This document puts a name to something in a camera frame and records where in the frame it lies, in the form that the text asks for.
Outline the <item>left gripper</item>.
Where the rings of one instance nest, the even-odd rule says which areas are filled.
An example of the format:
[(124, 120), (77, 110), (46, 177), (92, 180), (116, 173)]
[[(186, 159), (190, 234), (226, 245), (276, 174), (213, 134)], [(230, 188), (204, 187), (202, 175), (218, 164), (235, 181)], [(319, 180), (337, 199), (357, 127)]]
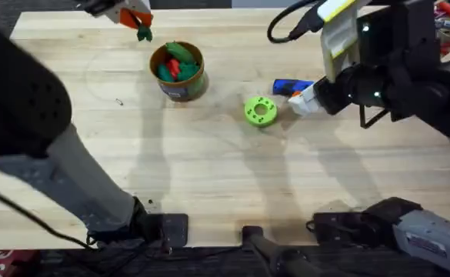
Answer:
[[(94, 17), (102, 15), (111, 17), (123, 0), (76, 0), (76, 8), (79, 8)], [(120, 23), (129, 28), (138, 29), (140, 24), (150, 27), (152, 25), (152, 11), (149, 0), (131, 0), (131, 10), (120, 10)]]

